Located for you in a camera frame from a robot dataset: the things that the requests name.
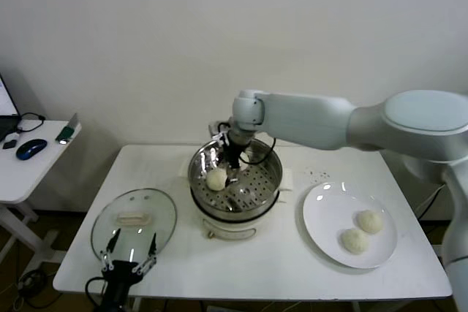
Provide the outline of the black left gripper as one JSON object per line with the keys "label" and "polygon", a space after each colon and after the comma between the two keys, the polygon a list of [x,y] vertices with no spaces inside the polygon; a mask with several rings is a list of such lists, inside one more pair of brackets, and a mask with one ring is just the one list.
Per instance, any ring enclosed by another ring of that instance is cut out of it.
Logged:
{"label": "black left gripper", "polygon": [[102,300],[102,307],[123,307],[127,301],[130,288],[143,280],[146,274],[157,261],[156,233],[153,234],[147,257],[141,262],[128,262],[115,260],[111,255],[116,247],[121,230],[113,232],[104,251],[99,252],[102,263],[103,278],[107,288]]}

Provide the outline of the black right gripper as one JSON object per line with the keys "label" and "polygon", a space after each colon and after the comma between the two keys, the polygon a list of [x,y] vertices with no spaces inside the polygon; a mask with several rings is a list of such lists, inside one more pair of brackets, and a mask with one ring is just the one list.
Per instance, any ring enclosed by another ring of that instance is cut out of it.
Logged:
{"label": "black right gripper", "polygon": [[225,167],[225,184],[230,185],[231,183],[238,182],[241,174],[240,156],[244,151],[244,147],[234,143],[225,133],[215,134],[212,140],[217,145],[217,154],[224,154],[225,161],[228,163]]}

